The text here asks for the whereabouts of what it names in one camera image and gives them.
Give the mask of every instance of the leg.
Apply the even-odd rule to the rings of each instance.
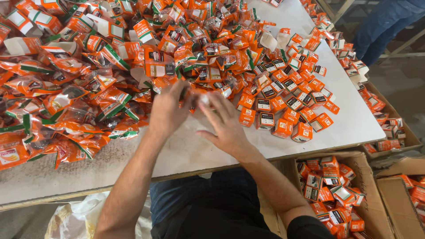
[[[151,183],[152,226],[177,213],[207,188],[207,179],[199,176]]]
[[[416,14],[412,17],[400,19],[396,24],[388,28],[369,46],[366,54],[364,54],[362,58],[363,63],[367,66],[373,65],[379,59],[379,56],[385,51],[388,43],[397,36],[397,33],[403,30],[406,26],[421,19],[424,15],[425,12]]]
[[[369,46],[388,28],[402,18],[409,18],[423,12],[425,4],[419,0],[383,0],[373,9],[358,29],[353,39],[353,48],[359,59]]]
[[[213,188],[232,189],[241,188],[249,193],[248,200],[260,210],[257,184],[252,176],[242,167],[214,172],[210,178]]]

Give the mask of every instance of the black shirt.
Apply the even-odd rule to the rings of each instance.
[[[243,191],[210,191],[175,215],[156,224],[154,239],[279,239]],[[288,239],[333,239],[316,218],[299,216],[287,229]]]

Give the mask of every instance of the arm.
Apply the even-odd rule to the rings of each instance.
[[[189,114],[190,99],[183,108],[178,107],[185,86],[183,81],[178,81],[155,97],[149,128],[106,199],[97,223],[96,239],[134,238],[156,158]]]
[[[208,98],[219,116],[205,104],[200,103],[200,108],[211,122],[217,135],[208,131],[198,131],[197,134],[211,141],[216,147],[240,162],[280,215],[285,227],[288,227],[289,223],[298,216],[316,217],[295,186],[248,141],[239,124],[239,114],[233,104],[219,94],[209,94]]]

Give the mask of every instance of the white plastic sack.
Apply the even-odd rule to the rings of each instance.
[[[45,239],[93,239],[100,211],[108,192],[88,195],[82,202],[70,202],[59,206],[50,219]],[[135,233],[136,239],[151,239],[150,197],[148,196],[139,217]]]

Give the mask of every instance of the logo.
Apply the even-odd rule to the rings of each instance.
[[[11,162],[16,162],[18,160],[19,154],[17,153],[15,148],[0,152],[0,162],[3,165]]]

